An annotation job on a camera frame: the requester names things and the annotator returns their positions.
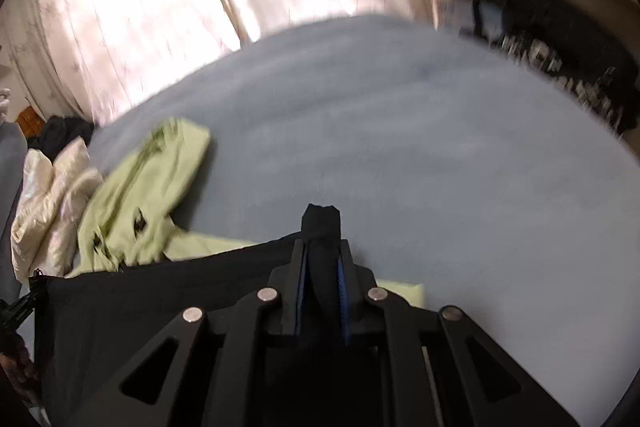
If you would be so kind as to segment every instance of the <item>metal rivet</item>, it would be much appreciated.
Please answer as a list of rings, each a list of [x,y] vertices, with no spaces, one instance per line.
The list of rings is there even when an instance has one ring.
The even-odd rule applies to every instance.
[[[442,310],[442,316],[448,321],[457,322],[462,318],[462,310],[455,306],[447,306]]]
[[[278,296],[278,291],[275,288],[262,288],[258,291],[258,299],[264,302],[273,301]]]
[[[202,318],[202,310],[200,308],[187,308],[182,312],[182,318],[187,322],[197,322]]]
[[[384,288],[374,287],[369,289],[367,295],[372,301],[383,301],[388,297],[389,293]]]

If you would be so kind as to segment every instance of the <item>light green shirt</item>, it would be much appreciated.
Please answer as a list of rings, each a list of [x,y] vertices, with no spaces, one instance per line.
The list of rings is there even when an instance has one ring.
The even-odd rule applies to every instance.
[[[190,187],[209,141],[206,128],[171,119],[127,156],[87,205],[78,229],[80,265],[68,277],[250,245],[185,232],[169,217]]]

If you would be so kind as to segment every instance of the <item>black mechanical arm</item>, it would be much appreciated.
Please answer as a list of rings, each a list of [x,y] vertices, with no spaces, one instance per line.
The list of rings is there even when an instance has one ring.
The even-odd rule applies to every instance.
[[[260,415],[275,400],[265,383],[267,359],[297,351],[302,355],[293,358],[293,366],[320,351],[329,352],[323,359],[329,364],[332,358],[346,360],[345,353],[373,364],[370,387],[353,394],[354,401],[356,391],[370,394],[365,409],[377,420],[367,425],[577,426],[460,308],[433,312],[410,306],[353,263],[339,229],[336,235],[332,227],[316,224],[305,234],[304,223],[290,264],[274,269],[268,286],[231,308],[185,309],[86,400],[66,427],[272,425]],[[335,375],[318,376],[313,393],[319,410],[342,408],[337,417],[354,425],[351,396],[332,397],[335,385]],[[285,399],[278,407],[295,407],[293,402]],[[298,424],[316,425],[305,418]]]

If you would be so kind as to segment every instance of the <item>cream satin pillow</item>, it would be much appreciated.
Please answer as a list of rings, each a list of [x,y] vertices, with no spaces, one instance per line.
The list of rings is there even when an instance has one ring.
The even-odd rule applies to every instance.
[[[98,169],[90,168],[76,178],[60,204],[56,219],[38,249],[29,275],[39,269],[44,275],[62,277],[71,268],[78,245],[78,226],[86,204],[102,183]]]
[[[69,187],[89,167],[89,153],[81,137],[69,143],[53,164],[38,150],[24,160],[22,193],[11,226],[15,278],[26,283],[40,244],[58,213]]]

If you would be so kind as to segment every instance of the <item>bed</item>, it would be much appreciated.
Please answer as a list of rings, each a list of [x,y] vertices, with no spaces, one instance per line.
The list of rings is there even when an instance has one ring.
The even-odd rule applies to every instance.
[[[330,20],[164,90],[92,162],[172,116],[214,139],[179,226],[260,243],[333,204],[357,262],[465,309],[585,427],[640,367],[638,162],[543,77],[425,25]]]

